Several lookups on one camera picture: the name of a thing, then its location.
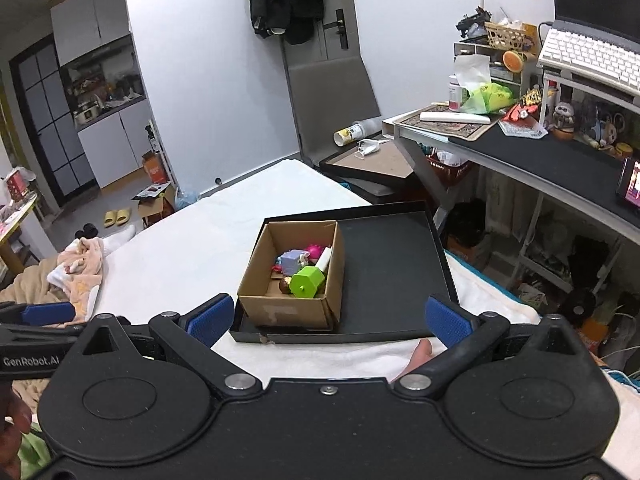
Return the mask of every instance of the human hand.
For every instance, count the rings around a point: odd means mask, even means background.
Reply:
[[[414,354],[411,356],[409,360],[409,364],[406,366],[402,373],[396,377],[396,381],[411,372],[413,372],[417,367],[422,366],[426,362],[433,359],[433,346],[431,346],[431,341],[428,339],[422,339],[418,346],[414,350]]]
[[[20,459],[18,451],[22,444],[22,434],[31,430],[31,410],[15,393],[11,392],[7,413],[14,423],[4,423],[0,433],[0,467],[14,480],[20,480]]]

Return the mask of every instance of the blue gripper pad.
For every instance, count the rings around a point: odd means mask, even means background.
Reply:
[[[76,317],[75,307],[64,303],[44,303],[28,305],[22,311],[22,322],[30,326],[45,326],[73,321]]]
[[[433,297],[425,304],[424,320],[427,328],[447,348],[459,343],[474,331],[468,319]]]
[[[231,296],[219,294],[209,303],[196,309],[199,312],[187,320],[184,329],[187,334],[211,348],[213,343],[231,328],[234,321],[234,309],[234,300]]]

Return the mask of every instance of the door handle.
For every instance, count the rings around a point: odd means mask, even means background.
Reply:
[[[338,36],[340,36],[340,48],[343,50],[348,50],[349,49],[349,38],[347,38],[347,25],[344,22],[344,10],[343,9],[336,9],[335,11],[335,18],[337,21],[335,22],[331,22],[331,23],[327,23],[326,25],[323,25],[322,28],[324,28],[324,30],[328,30],[329,28],[338,28],[338,32],[336,32],[336,34]]]

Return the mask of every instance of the white bed sheet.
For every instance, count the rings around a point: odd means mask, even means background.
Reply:
[[[233,297],[264,218],[368,203],[296,160],[285,160],[201,200],[141,232],[105,259],[96,314],[110,312],[146,323],[165,310],[184,314],[219,292]],[[532,308],[511,300],[447,255],[460,305],[493,310],[511,322],[538,322]],[[432,338],[434,353],[444,346]],[[416,340],[349,345],[236,343],[227,333],[213,349],[267,385],[282,378],[395,378]],[[624,417],[605,459],[640,479],[638,403],[620,394]]]

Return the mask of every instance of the door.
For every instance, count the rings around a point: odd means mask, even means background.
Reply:
[[[133,154],[138,162],[138,167],[142,168],[142,156],[151,151],[148,133],[145,127],[151,119],[151,108],[146,99],[131,105],[120,111],[120,119],[127,133]]]
[[[324,0],[324,8],[312,40],[283,43],[300,152],[315,165],[335,151],[334,131],[380,114],[360,58],[354,0]]]
[[[129,33],[125,0],[94,0],[94,4],[102,44],[111,43]]]
[[[30,46],[9,65],[33,151],[63,205],[94,186],[95,179],[66,101],[53,36]]]
[[[60,65],[101,46],[94,0],[65,0],[51,9]]]
[[[113,114],[90,124],[80,131],[79,137],[100,187],[138,169],[120,115]]]

